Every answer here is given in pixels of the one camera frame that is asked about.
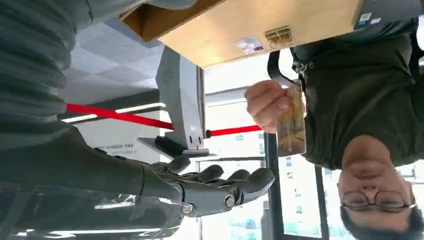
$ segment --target ceiling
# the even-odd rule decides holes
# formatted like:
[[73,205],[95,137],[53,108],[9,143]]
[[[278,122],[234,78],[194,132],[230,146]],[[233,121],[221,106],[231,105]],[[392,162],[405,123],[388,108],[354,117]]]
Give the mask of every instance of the ceiling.
[[67,103],[94,104],[157,89],[163,45],[147,44],[117,19],[79,32],[72,63],[63,73]]

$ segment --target card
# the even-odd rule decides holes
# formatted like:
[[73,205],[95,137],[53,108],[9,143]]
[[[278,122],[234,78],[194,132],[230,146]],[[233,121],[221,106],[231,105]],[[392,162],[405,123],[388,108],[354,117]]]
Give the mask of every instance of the card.
[[291,108],[278,121],[278,157],[288,157],[306,153],[305,105],[302,89],[298,85],[288,88]]

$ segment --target label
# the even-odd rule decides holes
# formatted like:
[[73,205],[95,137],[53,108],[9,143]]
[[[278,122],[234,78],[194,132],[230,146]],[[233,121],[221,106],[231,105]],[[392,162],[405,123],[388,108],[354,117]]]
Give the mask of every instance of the label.
[[370,20],[370,18],[371,18],[371,14],[373,14],[373,13],[372,13],[372,12],[370,12],[370,13],[362,14],[362,15],[360,16],[359,22],[361,23],[361,22],[365,22],[365,21]]
[[289,26],[266,31],[265,37],[271,49],[286,48],[293,44],[292,31]]
[[378,24],[382,20],[381,17],[371,20],[370,24]]
[[255,54],[263,51],[264,45],[256,36],[248,36],[234,42],[246,55]]

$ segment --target metal stand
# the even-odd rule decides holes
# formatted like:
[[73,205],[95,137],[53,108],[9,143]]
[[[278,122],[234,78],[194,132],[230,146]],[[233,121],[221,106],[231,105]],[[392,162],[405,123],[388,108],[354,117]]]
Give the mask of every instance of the metal stand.
[[138,140],[169,158],[204,157],[205,91],[203,70],[165,46],[156,75],[160,98],[166,104],[174,131],[165,137]]

